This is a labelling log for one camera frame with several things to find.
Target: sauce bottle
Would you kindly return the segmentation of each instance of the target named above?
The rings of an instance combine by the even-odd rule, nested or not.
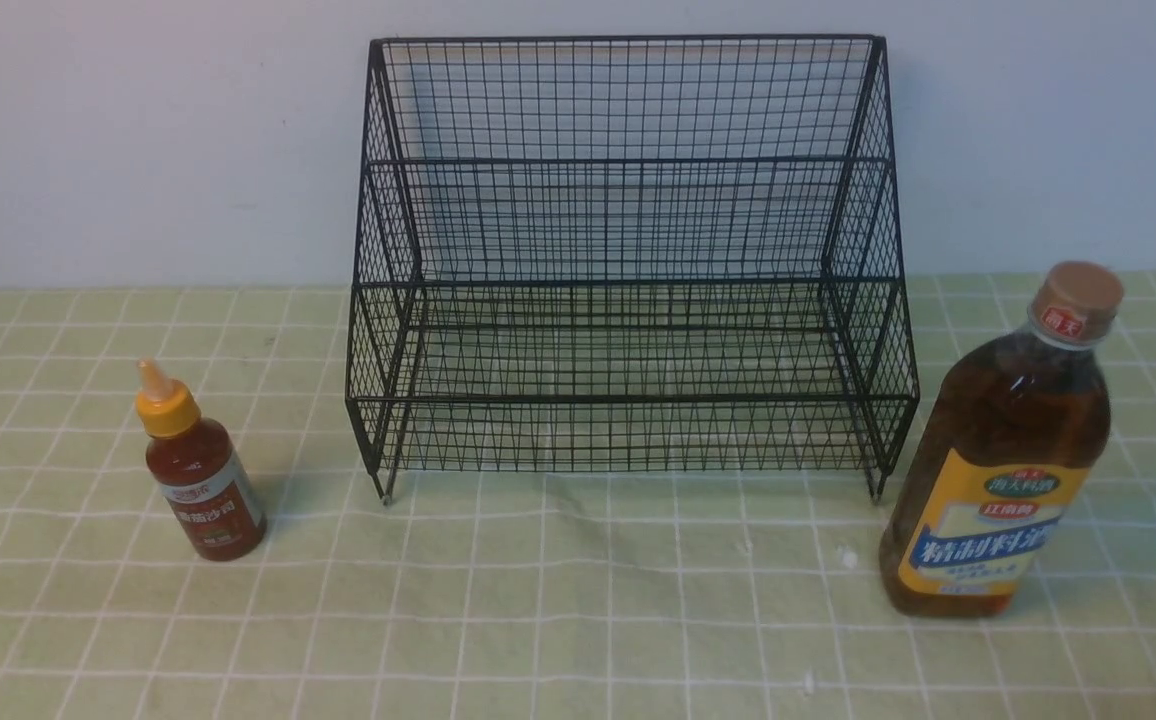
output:
[[[1094,348],[1125,290],[1095,263],[1055,265],[1016,332],[948,370],[880,541],[895,609],[1006,610],[1110,432]]]
[[[186,537],[207,561],[235,561],[252,551],[267,533],[267,515],[227,429],[202,418],[185,384],[168,378],[155,359],[140,359],[138,372],[143,388],[134,407],[151,437],[147,468]]]

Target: wire rack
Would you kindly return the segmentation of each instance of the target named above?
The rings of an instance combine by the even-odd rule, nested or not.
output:
[[[884,38],[373,40],[362,155],[384,502],[405,466],[883,491],[918,400]]]

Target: black wire rack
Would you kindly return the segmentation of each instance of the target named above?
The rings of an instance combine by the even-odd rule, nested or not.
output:
[[[883,37],[373,40],[362,155],[383,502],[405,466],[883,491],[918,400]]]

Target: small sauce bottle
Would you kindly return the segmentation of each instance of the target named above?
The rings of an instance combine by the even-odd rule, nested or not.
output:
[[[134,407],[151,437],[147,468],[186,537],[207,561],[235,561],[252,551],[267,533],[267,515],[227,429],[202,418],[185,384],[168,378],[155,359],[140,359],[138,372],[143,388]]]
[[[1125,290],[1094,263],[1059,263],[1016,332],[948,370],[880,540],[895,609],[999,615],[1107,445],[1094,348]]]

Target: yellow nozzle cap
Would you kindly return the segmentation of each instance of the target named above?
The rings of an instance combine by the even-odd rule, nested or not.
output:
[[[134,398],[134,409],[143,420],[143,429],[151,437],[175,437],[188,432],[200,420],[200,407],[185,384],[165,374],[155,359],[143,357],[138,362],[138,373],[143,388]]]

